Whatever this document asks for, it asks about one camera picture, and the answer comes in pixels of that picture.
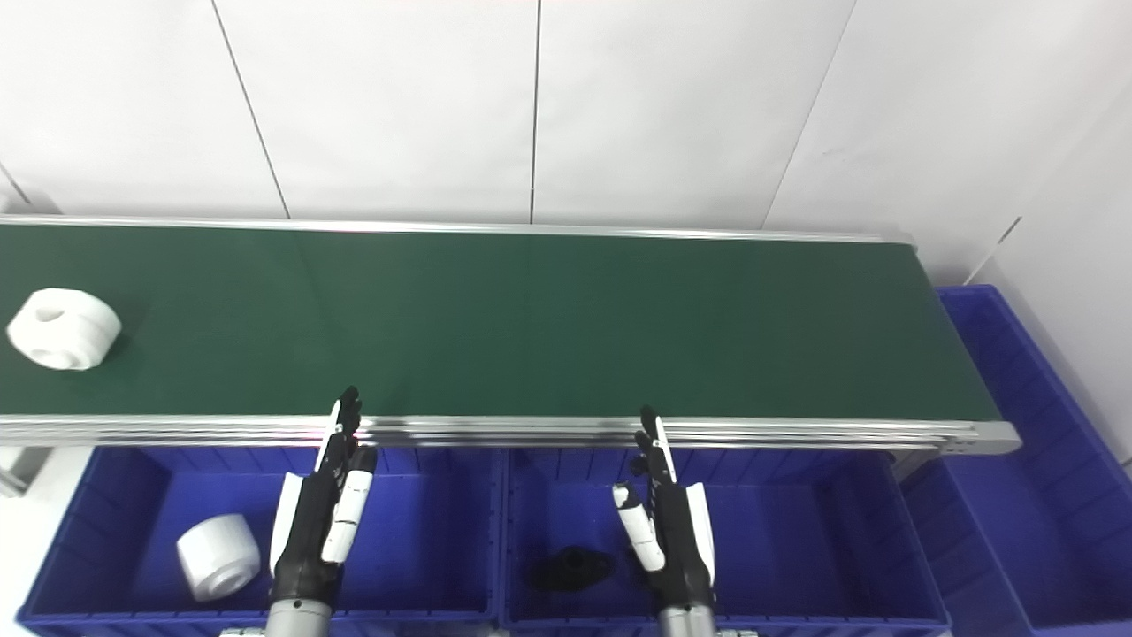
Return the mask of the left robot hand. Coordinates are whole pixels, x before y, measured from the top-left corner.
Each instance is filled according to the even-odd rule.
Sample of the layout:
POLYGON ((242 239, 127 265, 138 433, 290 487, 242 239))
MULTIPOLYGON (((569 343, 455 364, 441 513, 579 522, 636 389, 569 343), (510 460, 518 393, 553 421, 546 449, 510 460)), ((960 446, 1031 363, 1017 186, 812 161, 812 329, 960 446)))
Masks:
POLYGON ((345 388, 332 407, 312 472, 290 475, 280 492, 294 503, 278 508, 288 533, 272 559, 271 603, 332 606, 337 600, 379 460, 379 449, 357 440, 361 407, 357 388, 345 388))

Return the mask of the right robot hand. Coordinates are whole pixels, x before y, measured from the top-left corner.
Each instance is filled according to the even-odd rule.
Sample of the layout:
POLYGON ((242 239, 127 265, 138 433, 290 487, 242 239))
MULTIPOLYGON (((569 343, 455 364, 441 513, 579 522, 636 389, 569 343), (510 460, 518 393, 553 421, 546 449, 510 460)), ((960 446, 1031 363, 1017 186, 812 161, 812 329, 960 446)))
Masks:
POLYGON ((646 494, 629 480, 611 488, 631 549, 662 611, 715 605, 715 545, 703 484, 680 484, 662 418, 640 407, 638 455, 631 475, 646 479, 646 494))

